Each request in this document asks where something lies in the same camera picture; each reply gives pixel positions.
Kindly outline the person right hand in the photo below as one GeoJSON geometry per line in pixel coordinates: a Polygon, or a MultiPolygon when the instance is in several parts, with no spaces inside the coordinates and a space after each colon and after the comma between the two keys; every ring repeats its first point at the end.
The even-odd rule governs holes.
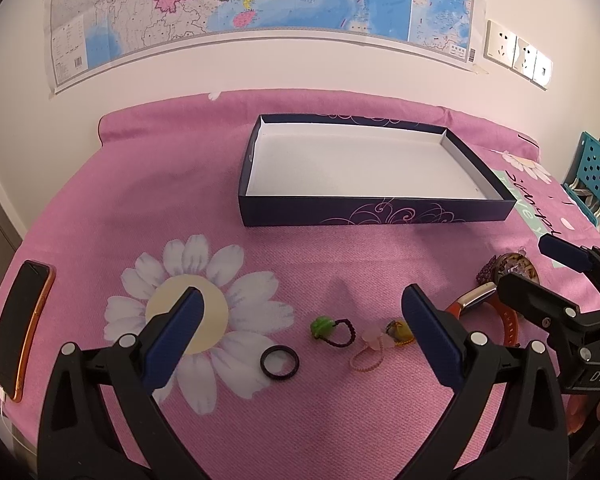
{"type": "Polygon", "coordinates": [[[585,396],[584,394],[570,396],[566,406],[568,434],[575,434],[579,431],[591,413],[595,413],[600,422],[600,399],[597,399],[596,396],[585,396]]]}

